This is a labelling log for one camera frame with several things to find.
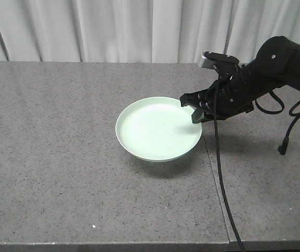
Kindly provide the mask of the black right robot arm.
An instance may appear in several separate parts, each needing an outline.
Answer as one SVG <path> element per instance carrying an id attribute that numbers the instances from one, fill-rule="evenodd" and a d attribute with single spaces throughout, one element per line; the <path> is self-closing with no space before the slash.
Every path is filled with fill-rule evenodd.
<path id="1" fill-rule="evenodd" d="M 219 79 L 208 89 L 180 97 L 181 106 L 195 109 L 193 123 L 250 112 L 254 100 L 285 85 L 300 91 L 300 45 L 284 36 L 268 39 L 247 65 L 240 66 L 234 56 L 208 51 L 201 59 L 201 66 L 215 70 Z"/>

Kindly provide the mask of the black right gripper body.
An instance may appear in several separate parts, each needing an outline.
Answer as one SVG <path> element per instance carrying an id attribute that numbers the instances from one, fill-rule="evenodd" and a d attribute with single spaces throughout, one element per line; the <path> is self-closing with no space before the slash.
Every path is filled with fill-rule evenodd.
<path id="1" fill-rule="evenodd" d="M 222 79 L 226 76 L 226 72 L 221 72 L 217 67 L 214 70 L 218 74 L 218 79 L 208 88 L 201 91 L 201 107 L 203 109 L 202 120 L 213 120 L 213 106 L 216 85 L 220 80 L 220 85 L 217 92 L 217 120 L 225 120 L 227 118 L 236 116 L 241 113 L 249 113 L 254 110 L 252 101 L 242 102 L 239 96 L 235 94 L 235 90 L 229 87 L 230 78 L 229 74 L 227 79 Z"/>

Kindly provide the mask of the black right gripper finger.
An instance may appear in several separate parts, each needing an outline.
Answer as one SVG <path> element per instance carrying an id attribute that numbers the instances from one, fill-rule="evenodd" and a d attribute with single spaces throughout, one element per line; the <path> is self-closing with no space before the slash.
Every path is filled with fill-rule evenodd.
<path id="1" fill-rule="evenodd" d="M 193 123 L 205 123 L 214 120 L 213 112 L 204 108 L 196 108 L 191 118 Z"/>
<path id="2" fill-rule="evenodd" d="M 212 92 L 205 89 L 193 93 L 184 93 L 179 100 L 182 107 L 206 107 L 213 102 L 213 96 Z"/>

